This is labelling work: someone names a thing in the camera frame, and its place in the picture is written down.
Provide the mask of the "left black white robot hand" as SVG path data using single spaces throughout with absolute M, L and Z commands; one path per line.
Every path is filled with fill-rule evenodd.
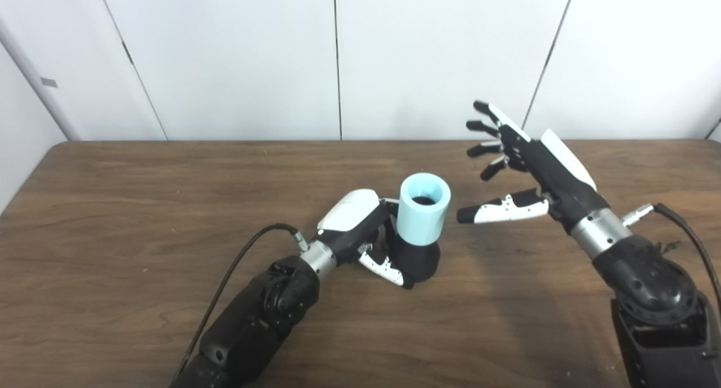
M 395 286 L 412 289 L 415 281 L 400 270 L 397 258 L 404 240 L 397 227 L 399 201 L 376 191 L 347 193 L 317 225 L 301 259 L 323 280 L 332 270 L 358 263 Z

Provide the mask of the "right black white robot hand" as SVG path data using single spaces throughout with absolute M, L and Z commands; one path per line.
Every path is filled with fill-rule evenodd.
M 459 224 L 500 223 L 549 215 L 569 233 L 593 212 L 609 208 L 584 165 L 554 132 L 548 130 L 540 139 L 533 139 L 497 106 L 476 100 L 473 107 L 489 116 L 494 126 L 471 119 L 467 128 L 486 132 L 494 139 L 480 142 L 466 154 L 471 158 L 498 154 L 481 172 L 480 180 L 489 182 L 502 170 L 515 170 L 530 174 L 537 185 L 481 205 L 460 208 L 456 213 Z

